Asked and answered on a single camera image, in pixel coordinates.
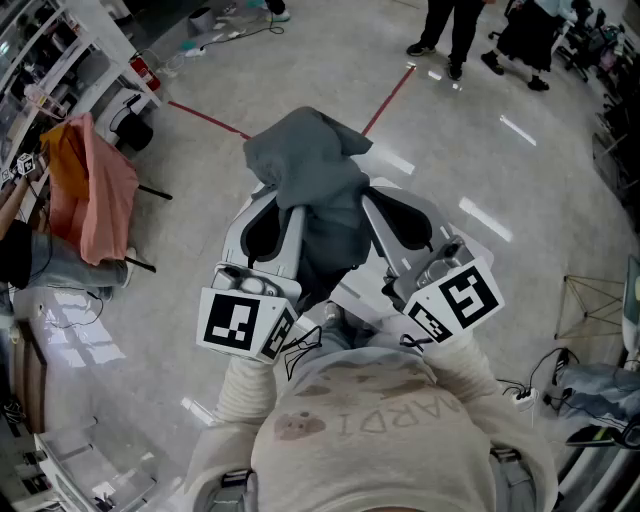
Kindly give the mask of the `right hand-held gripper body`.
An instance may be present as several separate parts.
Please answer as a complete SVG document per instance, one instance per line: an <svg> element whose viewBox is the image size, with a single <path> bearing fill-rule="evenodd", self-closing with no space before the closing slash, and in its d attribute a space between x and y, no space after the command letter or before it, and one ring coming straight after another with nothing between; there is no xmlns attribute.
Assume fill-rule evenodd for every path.
<svg viewBox="0 0 640 512"><path fill-rule="evenodd" d="M486 260L458 235L391 279L383 294L421 331L407 345L444 344L505 305Z"/></svg>

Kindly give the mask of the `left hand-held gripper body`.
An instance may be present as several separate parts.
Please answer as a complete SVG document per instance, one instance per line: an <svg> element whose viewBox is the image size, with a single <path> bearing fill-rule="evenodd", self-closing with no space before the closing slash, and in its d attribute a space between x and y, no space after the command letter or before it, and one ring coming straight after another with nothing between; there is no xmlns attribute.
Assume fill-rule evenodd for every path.
<svg viewBox="0 0 640 512"><path fill-rule="evenodd" d="M232 263L215 267L201 290L196 344L234 357L274 363L298 319L298 282Z"/></svg>

